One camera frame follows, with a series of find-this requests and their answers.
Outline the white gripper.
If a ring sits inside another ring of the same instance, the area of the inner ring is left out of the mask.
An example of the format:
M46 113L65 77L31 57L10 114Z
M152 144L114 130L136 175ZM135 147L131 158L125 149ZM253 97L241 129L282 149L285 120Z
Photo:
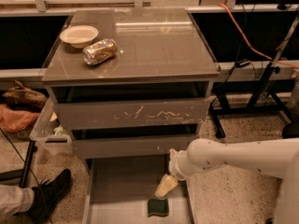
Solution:
M155 191L155 196L163 198L178 185L178 181L184 181L189 177L188 172L191 170L187 152L185 150L169 150L170 160L168 170L170 175L165 174Z

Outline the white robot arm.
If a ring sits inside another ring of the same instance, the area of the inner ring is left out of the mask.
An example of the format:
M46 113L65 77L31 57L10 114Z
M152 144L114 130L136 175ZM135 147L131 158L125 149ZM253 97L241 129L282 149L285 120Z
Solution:
M273 224L299 224L299 138L233 144L195 139L185 150L170 150L169 172L155 196L163 198L179 181L223 165L280 178Z

